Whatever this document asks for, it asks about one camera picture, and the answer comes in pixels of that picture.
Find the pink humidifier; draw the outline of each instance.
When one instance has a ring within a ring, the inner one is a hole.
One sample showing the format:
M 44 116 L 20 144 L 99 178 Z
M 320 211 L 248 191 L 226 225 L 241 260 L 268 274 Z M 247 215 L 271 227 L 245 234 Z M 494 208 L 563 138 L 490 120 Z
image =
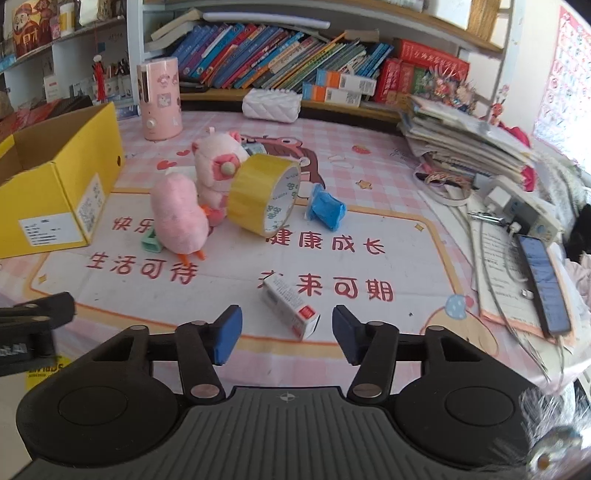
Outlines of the pink humidifier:
M 138 65 L 139 107 L 146 140 L 166 140 L 183 131 L 176 57 Z

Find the yellow tape roll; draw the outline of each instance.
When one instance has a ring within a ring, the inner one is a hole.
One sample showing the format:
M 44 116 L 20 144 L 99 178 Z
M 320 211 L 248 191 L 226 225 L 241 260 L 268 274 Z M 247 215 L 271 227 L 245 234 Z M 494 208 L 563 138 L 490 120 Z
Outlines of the yellow tape roll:
M 300 188 L 300 165 L 258 153 L 236 172 L 228 195 L 228 218 L 270 238 L 284 224 Z

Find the smartphone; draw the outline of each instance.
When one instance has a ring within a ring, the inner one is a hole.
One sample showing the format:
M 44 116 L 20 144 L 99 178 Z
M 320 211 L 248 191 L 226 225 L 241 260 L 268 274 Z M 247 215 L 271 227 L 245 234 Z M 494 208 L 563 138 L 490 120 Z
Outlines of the smartphone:
M 569 314 L 546 247 L 538 238 L 516 237 L 519 253 L 530 274 L 533 301 L 544 335 L 548 338 L 566 335 L 571 331 Z

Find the yellow cardboard box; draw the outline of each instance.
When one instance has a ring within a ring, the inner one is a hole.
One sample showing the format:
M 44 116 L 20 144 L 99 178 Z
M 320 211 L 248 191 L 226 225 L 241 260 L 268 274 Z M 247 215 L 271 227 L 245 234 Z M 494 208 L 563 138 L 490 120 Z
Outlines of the yellow cardboard box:
M 112 103 L 0 143 L 0 258 L 88 245 L 124 164 Z

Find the green clip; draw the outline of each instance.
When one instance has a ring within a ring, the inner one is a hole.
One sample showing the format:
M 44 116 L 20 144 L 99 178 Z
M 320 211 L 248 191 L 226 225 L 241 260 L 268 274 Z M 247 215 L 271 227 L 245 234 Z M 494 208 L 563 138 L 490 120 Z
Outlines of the green clip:
M 154 227 L 151 227 L 150 230 L 144 233 L 144 236 L 142 237 L 142 248 L 153 254 L 159 254 L 162 251 L 163 246 L 158 242 Z

